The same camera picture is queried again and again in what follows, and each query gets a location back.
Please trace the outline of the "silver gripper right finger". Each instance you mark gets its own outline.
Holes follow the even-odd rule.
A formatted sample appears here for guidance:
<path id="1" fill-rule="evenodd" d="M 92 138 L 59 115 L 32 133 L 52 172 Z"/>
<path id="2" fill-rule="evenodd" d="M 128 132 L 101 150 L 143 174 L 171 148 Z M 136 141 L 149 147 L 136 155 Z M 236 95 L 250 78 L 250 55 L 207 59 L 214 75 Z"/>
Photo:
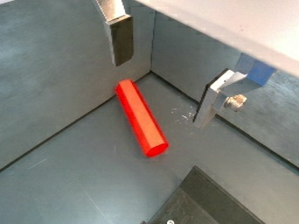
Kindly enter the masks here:
<path id="1" fill-rule="evenodd" d="M 226 108 L 240 111 L 247 102 L 244 93 L 262 88 L 275 72 L 272 66 L 242 53 L 235 69 L 226 69 L 206 86 L 192 120 L 195 126 L 202 129 Z"/>

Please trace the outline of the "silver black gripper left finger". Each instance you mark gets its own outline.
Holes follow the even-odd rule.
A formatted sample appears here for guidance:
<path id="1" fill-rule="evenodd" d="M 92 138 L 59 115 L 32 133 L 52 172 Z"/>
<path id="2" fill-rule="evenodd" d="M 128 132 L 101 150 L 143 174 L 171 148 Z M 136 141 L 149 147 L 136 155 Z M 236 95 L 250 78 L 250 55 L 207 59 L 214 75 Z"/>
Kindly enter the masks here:
<path id="1" fill-rule="evenodd" d="M 123 0 L 95 0 L 95 4 L 103 17 L 112 63 L 119 67 L 135 52 L 133 17 L 127 14 Z"/>

